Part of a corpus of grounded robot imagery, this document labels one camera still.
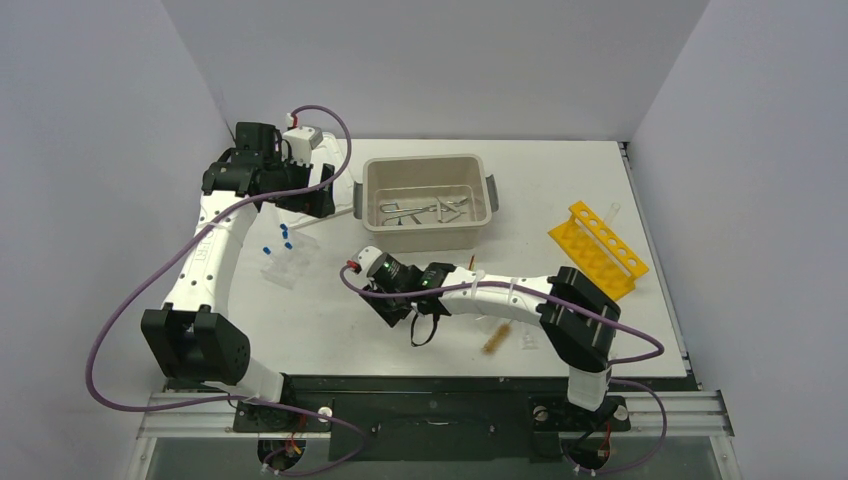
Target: gray bin handle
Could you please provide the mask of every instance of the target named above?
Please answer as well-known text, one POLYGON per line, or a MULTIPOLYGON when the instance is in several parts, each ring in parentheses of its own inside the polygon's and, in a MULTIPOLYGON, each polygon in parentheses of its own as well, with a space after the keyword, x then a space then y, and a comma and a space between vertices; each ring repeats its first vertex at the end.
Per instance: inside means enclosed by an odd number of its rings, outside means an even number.
POLYGON ((486 188, 489 190, 489 205, 492 207, 492 213, 497 212, 501 204, 498 200, 498 184, 495 183, 494 175, 486 177, 486 188))
POLYGON ((353 216, 362 220, 362 184, 353 182, 353 216))

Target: black strap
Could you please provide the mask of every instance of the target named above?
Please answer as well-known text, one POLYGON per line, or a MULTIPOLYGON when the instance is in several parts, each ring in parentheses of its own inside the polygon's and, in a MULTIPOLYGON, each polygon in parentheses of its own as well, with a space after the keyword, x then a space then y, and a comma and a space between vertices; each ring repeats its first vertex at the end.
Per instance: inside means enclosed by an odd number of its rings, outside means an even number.
POLYGON ((433 329, 430 330, 430 336, 427 337, 427 340, 424 340, 424 343, 415 343, 415 322, 417 321, 418 313, 412 317, 412 325, 409 326, 409 343, 411 343, 413 347, 423 347, 430 343, 430 340, 436 336, 436 329, 439 328, 439 315, 433 315, 433 329))

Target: plastic bin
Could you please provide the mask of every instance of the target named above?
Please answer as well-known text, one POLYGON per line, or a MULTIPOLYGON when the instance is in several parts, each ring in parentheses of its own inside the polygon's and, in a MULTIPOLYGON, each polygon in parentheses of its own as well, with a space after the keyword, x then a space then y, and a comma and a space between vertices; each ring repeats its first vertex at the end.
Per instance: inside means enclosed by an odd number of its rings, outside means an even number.
POLYGON ((498 210, 494 176, 471 154, 374 158, 354 185, 354 215, 392 253, 470 249, 498 210))

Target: robotic arm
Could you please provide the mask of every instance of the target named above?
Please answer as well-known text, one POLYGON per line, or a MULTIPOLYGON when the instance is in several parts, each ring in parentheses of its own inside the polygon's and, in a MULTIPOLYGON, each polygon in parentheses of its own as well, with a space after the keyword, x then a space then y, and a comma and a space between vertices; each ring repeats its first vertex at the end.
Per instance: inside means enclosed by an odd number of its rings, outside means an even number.
POLYGON ((362 249, 349 263, 356 273, 371 280, 365 292, 411 293, 469 284, 462 290, 412 298, 362 298, 394 327, 410 312, 441 316, 473 313, 508 318, 540 326, 557 355, 569 365, 568 401, 586 410, 597 410, 604 401, 610 378, 609 349, 615 330, 596 320, 546 302, 537 296, 510 289, 480 286, 496 281, 549 294, 577 304, 617 322, 621 310, 579 270, 561 267, 551 277, 504 277, 472 272, 447 263, 431 263, 424 270, 406 266, 376 247, 362 249))
MULTIPOLYGON (((294 117, 289 119, 286 132, 262 123, 236 124, 236 146, 203 174, 195 234, 245 197, 308 186, 312 150, 323 136, 318 128, 298 127, 294 117)), ((321 181, 334 172, 333 165, 323 165, 321 181)), ((319 218, 335 213, 332 184, 267 201, 319 218)), ((202 382, 260 400, 290 402, 294 392, 285 375, 253 358, 247 337, 227 320, 236 262, 260 208, 261 201, 255 208, 235 210, 214 225, 189 252, 162 308, 144 312, 141 330, 169 378, 202 382)))

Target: yellow test tube rack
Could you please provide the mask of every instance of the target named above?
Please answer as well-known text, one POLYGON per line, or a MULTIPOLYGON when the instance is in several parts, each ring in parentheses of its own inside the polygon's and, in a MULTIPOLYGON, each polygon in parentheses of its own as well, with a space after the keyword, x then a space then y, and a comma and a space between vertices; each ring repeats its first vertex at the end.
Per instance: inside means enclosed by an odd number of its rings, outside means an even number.
POLYGON ((548 235, 610 298, 618 300, 630 293, 648 266, 585 203, 568 209, 571 218, 548 235))

